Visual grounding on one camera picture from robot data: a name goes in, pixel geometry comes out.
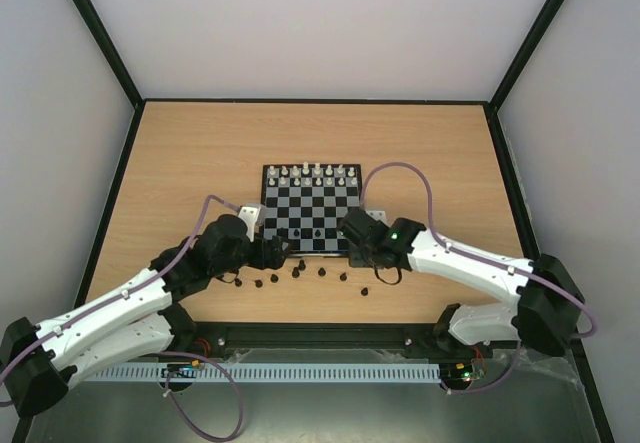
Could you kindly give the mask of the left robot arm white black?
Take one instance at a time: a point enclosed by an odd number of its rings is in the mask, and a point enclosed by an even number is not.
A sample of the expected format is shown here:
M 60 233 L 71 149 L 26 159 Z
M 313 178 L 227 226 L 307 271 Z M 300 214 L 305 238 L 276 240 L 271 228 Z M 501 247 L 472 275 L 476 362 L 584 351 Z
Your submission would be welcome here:
M 181 300 L 243 267 L 279 269 L 292 251 L 224 214 L 101 297 L 39 323 L 22 317 L 1 340 L 1 383 L 21 418 L 57 404 L 84 379 L 139 356 L 189 347 L 195 323 Z

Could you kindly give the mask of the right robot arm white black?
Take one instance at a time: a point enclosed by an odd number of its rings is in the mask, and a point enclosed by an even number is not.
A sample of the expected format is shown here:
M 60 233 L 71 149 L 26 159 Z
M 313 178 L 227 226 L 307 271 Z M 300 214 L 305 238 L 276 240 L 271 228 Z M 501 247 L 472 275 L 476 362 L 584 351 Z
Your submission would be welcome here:
M 482 306 L 453 304 L 442 314 L 436 342 L 447 354 L 478 343 L 519 341 L 560 357 L 575 337 L 584 297 L 564 264 L 551 255 L 506 257 L 445 238 L 410 219 L 387 225 L 362 209 L 342 218 L 338 231 L 375 270 L 437 275 L 494 298 Z

